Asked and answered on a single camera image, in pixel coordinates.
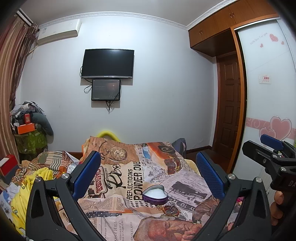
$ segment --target door panel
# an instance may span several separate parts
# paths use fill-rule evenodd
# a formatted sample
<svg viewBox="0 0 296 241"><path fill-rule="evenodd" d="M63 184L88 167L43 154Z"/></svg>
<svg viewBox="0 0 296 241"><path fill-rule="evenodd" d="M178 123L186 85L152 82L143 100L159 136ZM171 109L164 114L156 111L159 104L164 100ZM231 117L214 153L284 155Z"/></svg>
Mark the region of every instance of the door panel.
<svg viewBox="0 0 296 241"><path fill-rule="evenodd" d="M246 0L240 0L229 5L229 9L232 12L232 16L234 17L236 24L256 17Z"/></svg>
<svg viewBox="0 0 296 241"><path fill-rule="evenodd" d="M240 77L237 54L218 58L219 63L219 116L213 150L231 158L240 114Z"/></svg>
<svg viewBox="0 0 296 241"><path fill-rule="evenodd" d="M229 7L225 7L213 15L218 32L222 32L235 25L235 20L230 12Z"/></svg>
<svg viewBox="0 0 296 241"><path fill-rule="evenodd" d="M202 40L205 40L218 33L216 23L213 16L210 16L203 20L200 24L200 30L202 33Z"/></svg>
<svg viewBox="0 0 296 241"><path fill-rule="evenodd" d="M193 47L202 41L202 34L200 32L199 24L189 30L189 41L190 47Z"/></svg>
<svg viewBox="0 0 296 241"><path fill-rule="evenodd" d="M275 14L276 11L266 0L247 0L256 17Z"/></svg>

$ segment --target white powder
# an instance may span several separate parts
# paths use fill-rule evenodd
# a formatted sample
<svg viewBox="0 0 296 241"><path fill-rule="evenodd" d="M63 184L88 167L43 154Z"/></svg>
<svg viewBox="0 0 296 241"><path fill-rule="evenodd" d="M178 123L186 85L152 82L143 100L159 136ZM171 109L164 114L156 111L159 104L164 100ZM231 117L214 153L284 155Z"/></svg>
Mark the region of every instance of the white powder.
<svg viewBox="0 0 296 241"><path fill-rule="evenodd" d="M162 199L167 197L167 195L163 192L163 190L159 188L151 189L148 192L146 192L144 195L148 197L156 198L156 199Z"/></svg>

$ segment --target air conditioner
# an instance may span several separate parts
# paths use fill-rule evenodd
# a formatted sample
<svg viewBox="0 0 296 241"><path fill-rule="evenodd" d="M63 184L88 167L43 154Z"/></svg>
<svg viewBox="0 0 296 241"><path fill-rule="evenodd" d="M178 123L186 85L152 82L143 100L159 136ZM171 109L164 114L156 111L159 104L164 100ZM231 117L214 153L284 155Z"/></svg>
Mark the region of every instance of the air conditioner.
<svg viewBox="0 0 296 241"><path fill-rule="evenodd" d="M37 43L39 45L42 45L61 39L77 37L79 34L80 26L80 19L68 20L47 26L40 29Z"/></svg>

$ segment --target silver screw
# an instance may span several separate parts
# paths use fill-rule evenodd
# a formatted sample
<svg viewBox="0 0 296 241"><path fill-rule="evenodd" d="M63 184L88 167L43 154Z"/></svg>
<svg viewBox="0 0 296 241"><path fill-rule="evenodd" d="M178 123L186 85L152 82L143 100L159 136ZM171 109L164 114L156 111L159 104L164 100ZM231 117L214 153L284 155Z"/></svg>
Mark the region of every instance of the silver screw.
<svg viewBox="0 0 296 241"><path fill-rule="evenodd" d="M69 173L63 173L62 174L62 179L67 179L69 177Z"/></svg>
<svg viewBox="0 0 296 241"><path fill-rule="evenodd" d="M256 180L256 182L258 182L258 183L261 183L261 182L262 182L262 179L261 179L260 177L256 177L255 180Z"/></svg>
<svg viewBox="0 0 296 241"><path fill-rule="evenodd" d="M38 182L40 182L40 181L41 181L41 179L42 179L42 177L36 177L36 178L35 178L35 182L37 182L37 183L38 183Z"/></svg>
<svg viewBox="0 0 296 241"><path fill-rule="evenodd" d="M235 179L235 175L233 173L228 174L227 177L231 180Z"/></svg>

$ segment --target television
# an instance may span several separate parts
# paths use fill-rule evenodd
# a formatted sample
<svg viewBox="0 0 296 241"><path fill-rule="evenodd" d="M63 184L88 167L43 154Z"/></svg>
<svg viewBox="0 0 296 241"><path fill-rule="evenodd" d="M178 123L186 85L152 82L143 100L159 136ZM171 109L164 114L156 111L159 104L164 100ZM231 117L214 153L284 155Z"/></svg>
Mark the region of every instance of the television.
<svg viewBox="0 0 296 241"><path fill-rule="evenodd" d="M120 100L120 89L121 82L118 79L94 79L91 87L91 100Z"/></svg>
<svg viewBox="0 0 296 241"><path fill-rule="evenodd" d="M86 49L82 78L132 78L134 50Z"/></svg>

